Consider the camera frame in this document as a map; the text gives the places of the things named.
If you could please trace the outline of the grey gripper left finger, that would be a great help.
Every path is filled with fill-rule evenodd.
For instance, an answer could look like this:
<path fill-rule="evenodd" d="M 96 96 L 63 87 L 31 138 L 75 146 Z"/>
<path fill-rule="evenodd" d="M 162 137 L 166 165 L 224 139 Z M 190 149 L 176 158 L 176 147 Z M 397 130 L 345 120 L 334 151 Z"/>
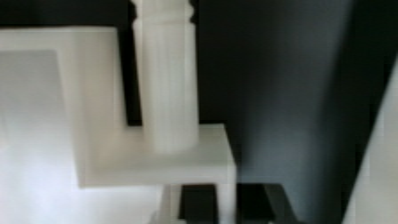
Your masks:
<path fill-rule="evenodd" d="M 183 186 L 178 219 L 187 224 L 219 224 L 217 192 L 214 185 Z"/>

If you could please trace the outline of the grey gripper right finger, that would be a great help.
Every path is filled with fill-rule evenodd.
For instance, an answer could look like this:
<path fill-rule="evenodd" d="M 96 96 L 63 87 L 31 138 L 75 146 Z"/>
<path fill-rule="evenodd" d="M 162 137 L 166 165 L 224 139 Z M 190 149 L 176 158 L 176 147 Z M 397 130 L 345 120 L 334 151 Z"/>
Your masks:
<path fill-rule="evenodd" d="M 237 224 L 304 224 L 281 184 L 240 184 L 237 199 Z"/>

